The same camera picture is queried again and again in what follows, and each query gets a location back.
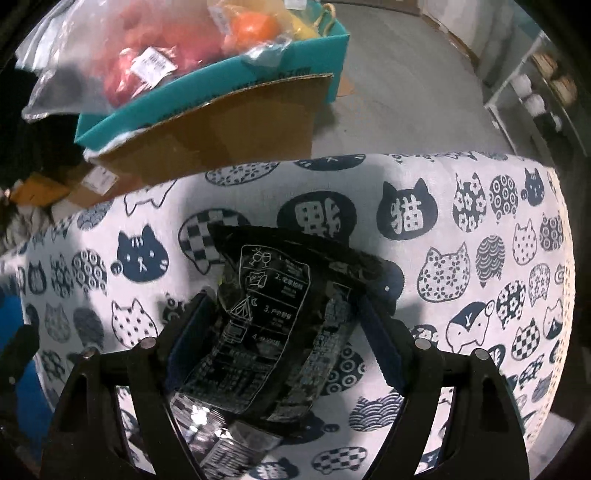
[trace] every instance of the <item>chinese character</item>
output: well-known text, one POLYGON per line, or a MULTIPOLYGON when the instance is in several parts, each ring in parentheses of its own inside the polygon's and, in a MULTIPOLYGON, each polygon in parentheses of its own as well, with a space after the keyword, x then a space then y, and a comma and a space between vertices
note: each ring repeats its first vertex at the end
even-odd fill
POLYGON ((329 236, 333 237, 340 231, 340 210, 331 198, 327 198, 324 205, 318 200, 298 203, 294 210, 295 219, 304 233, 325 236, 328 230, 329 236))
POLYGON ((410 201, 406 197, 402 198, 402 209, 400 199, 392 203, 390 215, 393 220, 390 225, 397 235, 400 235, 402 230, 414 232, 423 228, 423 213, 419 210, 419 205, 421 205, 420 200, 417 200, 413 194, 410 194, 410 201))

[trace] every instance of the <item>cat pattern fabric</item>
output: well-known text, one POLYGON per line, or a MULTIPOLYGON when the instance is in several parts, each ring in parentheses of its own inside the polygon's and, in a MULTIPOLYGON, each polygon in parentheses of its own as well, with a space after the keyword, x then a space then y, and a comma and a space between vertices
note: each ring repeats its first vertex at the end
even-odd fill
POLYGON ((505 244, 502 238, 498 235, 489 235, 480 242, 475 263, 482 288, 486 287, 486 282, 493 277, 500 280, 505 265, 505 244))
POLYGON ((70 297, 74 291, 74 280, 72 280, 72 274, 66 264, 66 259, 60 254, 57 260, 50 257, 51 263, 51 286, 56 294, 66 299, 70 297))
POLYGON ((537 168, 533 173, 525 169, 525 188, 521 190, 521 199, 527 200, 532 207, 544 201, 544 183, 537 168))
POLYGON ((453 199, 453 220, 463 232, 475 231, 484 222, 486 197, 478 174, 470 181, 462 181, 456 173, 456 196, 453 199))
POLYGON ((519 320, 525 303, 525 282, 515 280, 503 287, 496 298, 496 314, 501 321, 503 330, 512 320, 519 320))
POLYGON ((497 222, 503 215, 515 216, 519 203, 515 181, 509 175, 496 176, 491 182, 489 200, 497 222))
POLYGON ((515 234, 513 235, 513 258, 515 262, 518 265, 527 265, 534 259, 537 251, 538 239, 531 218, 524 228, 519 223, 515 224, 515 234))
POLYGON ((100 290, 107 295, 107 270, 100 255, 91 248, 79 251, 72 258, 72 273, 85 295, 100 290))
POLYGON ((517 360, 524 360, 531 356, 540 344, 540 329, 536 326, 535 320, 525 329, 517 327, 517 333, 511 346, 511 356, 517 360))
POLYGON ((558 250, 563 241, 564 235, 562 233, 560 214, 551 218, 544 215, 540 225, 540 244, 542 248, 547 252, 558 250))
POLYGON ((123 346, 132 348, 145 337, 158 336, 156 325, 138 299, 134 299, 131 307, 120 307, 113 300, 111 311, 113 334, 123 346))
POLYGON ((61 305, 52 307, 48 303, 45 308, 45 330, 58 343, 66 343, 72 334, 70 323, 61 305))
POLYGON ((427 184, 418 179, 412 189, 397 190, 384 182, 376 222, 380 233, 390 240, 409 240, 435 226, 439 213, 427 184))
POLYGON ((535 305, 538 299, 546 299, 548 296, 548 288, 550 288, 550 267, 545 263, 536 265, 530 272, 530 302, 531 306, 535 305))
POLYGON ((470 258, 465 243, 456 252, 442 255, 431 247, 417 279, 419 296, 429 302, 458 299, 470 281, 470 258))
POLYGON ((208 171, 205 179, 218 187, 231 187, 261 179, 278 166, 279 162, 244 163, 208 171))
MULTIPOLYGON (((18 274, 24 322, 39 331, 36 367, 51 401, 57 402, 84 348, 133 348, 184 315, 202 288, 215 294, 225 260, 213 246, 211 223, 279 226, 323 234, 390 260, 382 278, 368 283, 387 315, 402 321, 414 339, 441 350, 489 352, 527 419, 526 444, 533 442, 571 331, 564 300, 573 281, 570 231, 555 173, 513 155, 477 152, 343 155, 263 165, 222 168, 115 198, 0 258, 0 273, 18 274), (541 197, 538 174, 545 195, 534 205, 541 197), (454 205, 458 191, 463 209, 454 205), (476 210, 480 197, 486 213, 476 210), (462 213, 469 216, 467 204, 476 215, 472 226, 460 219, 462 213), (152 237, 155 247, 149 246, 152 237), (168 265, 150 263, 150 251, 168 265), (66 278, 64 264, 74 288, 58 275, 66 278), (547 269, 539 265, 550 269, 548 287, 547 269)), ((385 383, 361 326, 348 342, 335 353, 336 364, 302 429, 277 439, 278 446, 241 480, 362 480, 403 402, 385 383)), ((453 387, 440 391, 417 471, 437 462, 453 394, 453 387)), ((142 443, 131 397, 117 398, 129 414, 127 435, 140 468, 150 467, 137 447, 142 443)), ((173 414, 183 419, 183 433, 193 435, 193 412, 173 414)))
POLYGON ((119 232, 117 261, 111 265, 113 275, 123 273, 132 282, 144 283, 162 277, 168 271, 168 252, 145 225, 140 236, 128 237, 119 232))

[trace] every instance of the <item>orange item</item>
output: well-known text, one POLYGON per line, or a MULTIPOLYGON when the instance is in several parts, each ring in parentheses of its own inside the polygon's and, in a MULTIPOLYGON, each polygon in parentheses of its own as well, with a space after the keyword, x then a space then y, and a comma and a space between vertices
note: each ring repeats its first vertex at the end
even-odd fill
POLYGON ((245 11, 230 23, 232 43, 242 53, 266 41, 274 40, 281 34, 279 22, 271 15, 245 11))

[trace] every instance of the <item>tag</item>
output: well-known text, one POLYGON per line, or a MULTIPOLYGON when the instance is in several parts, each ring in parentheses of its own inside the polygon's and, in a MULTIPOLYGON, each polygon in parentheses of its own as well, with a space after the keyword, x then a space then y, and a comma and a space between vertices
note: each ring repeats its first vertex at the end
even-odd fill
POLYGON ((103 167, 94 167, 90 173, 83 178, 82 185, 87 189, 103 196, 119 180, 113 172, 103 167))
POLYGON ((305 10, 307 0, 283 0, 288 10, 305 10))
POLYGON ((156 87, 166 75, 174 72, 177 66, 154 47, 148 47, 131 64, 130 70, 147 83, 156 87))

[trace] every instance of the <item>concrete floor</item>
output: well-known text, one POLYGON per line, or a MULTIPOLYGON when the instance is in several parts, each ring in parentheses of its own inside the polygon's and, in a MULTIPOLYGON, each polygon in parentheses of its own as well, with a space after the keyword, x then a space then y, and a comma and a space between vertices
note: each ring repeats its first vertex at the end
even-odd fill
POLYGON ((336 5, 351 33, 345 74, 355 85, 319 116, 313 157, 509 147, 483 108, 470 62, 419 17, 336 5))

